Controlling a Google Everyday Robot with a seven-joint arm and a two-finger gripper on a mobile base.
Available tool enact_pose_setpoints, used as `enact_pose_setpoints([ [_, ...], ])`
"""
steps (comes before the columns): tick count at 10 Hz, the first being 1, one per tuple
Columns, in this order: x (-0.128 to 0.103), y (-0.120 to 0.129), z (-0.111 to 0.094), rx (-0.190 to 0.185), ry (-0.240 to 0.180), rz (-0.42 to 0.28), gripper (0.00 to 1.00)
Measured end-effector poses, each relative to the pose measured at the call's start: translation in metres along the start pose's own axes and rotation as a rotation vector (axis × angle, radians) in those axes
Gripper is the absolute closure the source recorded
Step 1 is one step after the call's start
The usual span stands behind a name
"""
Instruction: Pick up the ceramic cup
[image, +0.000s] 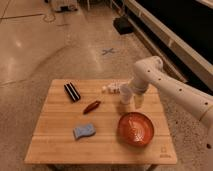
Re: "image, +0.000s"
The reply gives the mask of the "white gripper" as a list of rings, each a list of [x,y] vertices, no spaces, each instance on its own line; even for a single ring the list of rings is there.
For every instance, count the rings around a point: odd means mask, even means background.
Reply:
[[[139,109],[142,104],[144,97],[142,96],[148,89],[148,83],[142,79],[139,78],[133,78],[130,81],[130,87],[134,94],[137,94],[134,96],[134,102],[135,102],[135,108]]]

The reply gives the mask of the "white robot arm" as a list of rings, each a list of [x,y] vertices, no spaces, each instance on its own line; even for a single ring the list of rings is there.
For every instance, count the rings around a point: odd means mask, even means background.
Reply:
[[[213,96],[164,74],[162,68],[163,61],[158,56],[137,61],[130,82],[132,91],[142,95],[153,85],[172,97],[207,127],[207,148],[213,149]]]

